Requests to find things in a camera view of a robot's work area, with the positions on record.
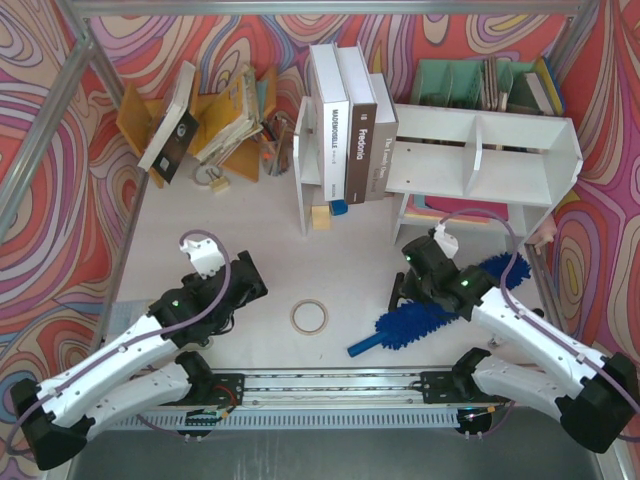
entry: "book spine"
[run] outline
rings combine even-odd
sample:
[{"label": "book spine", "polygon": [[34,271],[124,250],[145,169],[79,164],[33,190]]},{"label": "book spine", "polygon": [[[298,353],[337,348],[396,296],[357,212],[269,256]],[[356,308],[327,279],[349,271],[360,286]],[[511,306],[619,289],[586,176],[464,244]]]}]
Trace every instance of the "book spine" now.
[{"label": "book spine", "polygon": [[376,104],[354,105],[351,112],[351,141],[345,187],[345,200],[350,205],[365,201],[376,108]]},{"label": "book spine", "polygon": [[384,198],[397,133],[397,122],[377,123],[375,125],[371,145],[371,163],[367,178],[366,201],[382,200]]},{"label": "book spine", "polygon": [[324,199],[327,202],[344,200],[349,102],[326,103],[323,111],[324,158],[320,171]]}]

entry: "gray floor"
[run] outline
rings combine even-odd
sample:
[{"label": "gray floor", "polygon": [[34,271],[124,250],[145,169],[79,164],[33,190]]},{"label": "gray floor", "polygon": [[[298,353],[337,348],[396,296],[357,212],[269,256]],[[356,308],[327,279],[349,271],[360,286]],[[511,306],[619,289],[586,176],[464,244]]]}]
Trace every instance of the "gray floor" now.
[{"label": "gray floor", "polygon": [[154,432],[107,432],[74,462],[72,479],[590,480],[595,457],[551,419],[517,409],[495,436],[451,430],[220,432],[185,445]]}]

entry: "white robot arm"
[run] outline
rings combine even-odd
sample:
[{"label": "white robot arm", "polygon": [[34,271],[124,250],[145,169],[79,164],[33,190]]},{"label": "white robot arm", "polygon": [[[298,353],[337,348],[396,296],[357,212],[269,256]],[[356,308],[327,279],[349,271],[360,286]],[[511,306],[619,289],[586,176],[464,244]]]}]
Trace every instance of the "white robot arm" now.
[{"label": "white robot arm", "polygon": [[474,348],[453,367],[462,396],[473,400],[482,392],[528,405],[558,420],[585,448],[604,453],[635,413],[632,403],[640,398],[635,364],[620,353],[608,358],[560,332],[479,267],[458,270],[452,252],[440,245],[442,238],[434,229],[403,248],[411,266],[403,296],[460,314],[517,345],[544,371]]},{"label": "white robot arm", "polygon": [[249,253],[229,262],[214,240],[181,245],[198,273],[165,292],[116,340],[55,377],[41,383],[24,379],[11,387],[19,419],[9,435],[10,453],[21,427],[38,467],[49,470],[113,423],[149,407],[184,399],[211,404],[207,400],[214,376],[196,352],[182,353],[146,376],[131,377],[187,344],[225,333],[236,309],[267,294]]}]

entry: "colorful swirl pattern backdrop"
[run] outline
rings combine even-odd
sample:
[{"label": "colorful swirl pattern backdrop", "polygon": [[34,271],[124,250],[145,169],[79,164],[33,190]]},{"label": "colorful swirl pattern backdrop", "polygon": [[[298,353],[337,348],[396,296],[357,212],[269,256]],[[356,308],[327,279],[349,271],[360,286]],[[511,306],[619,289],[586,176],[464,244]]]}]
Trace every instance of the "colorful swirl pattern backdrop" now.
[{"label": "colorful swirl pattern backdrop", "polygon": [[[406,101],[421,58],[532,61],[549,51],[562,16],[309,15],[103,17],[97,38],[125,83],[161,97],[183,60],[220,91],[243,63],[279,68],[278,108],[297,115],[308,45],[360,42],[372,72]],[[593,31],[562,66],[568,114],[586,162],[558,208],[550,258],[572,333],[638,359],[640,333],[640,2],[603,0]],[[68,55],[71,38],[44,0],[0,0],[0,178]],[[7,390],[86,355],[139,175],[115,112],[89,71],[0,247],[0,434],[14,417]],[[633,427],[640,434],[640,426]],[[28,459],[0,458],[0,478],[24,478]]]},{"label": "colorful swirl pattern backdrop", "polygon": [[571,333],[640,362],[640,1],[603,0],[591,23],[561,68],[585,165],[550,266]]},{"label": "colorful swirl pattern backdrop", "polygon": [[[6,174],[73,39],[48,0],[0,0],[0,176]],[[92,70],[82,78],[0,245],[0,478],[33,478],[10,457],[9,388],[87,355],[140,174]],[[26,446],[20,437],[18,445]]]}]

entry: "blue block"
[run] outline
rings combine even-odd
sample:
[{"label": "blue block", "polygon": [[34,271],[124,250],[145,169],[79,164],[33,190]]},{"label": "blue block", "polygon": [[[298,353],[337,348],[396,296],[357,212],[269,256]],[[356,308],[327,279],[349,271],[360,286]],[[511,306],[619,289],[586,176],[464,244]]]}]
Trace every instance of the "blue block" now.
[{"label": "blue block", "polygon": [[329,202],[329,210],[331,210],[331,215],[338,216],[347,213],[349,210],[349,205],[344,200],[334,200],[333,202]]}]

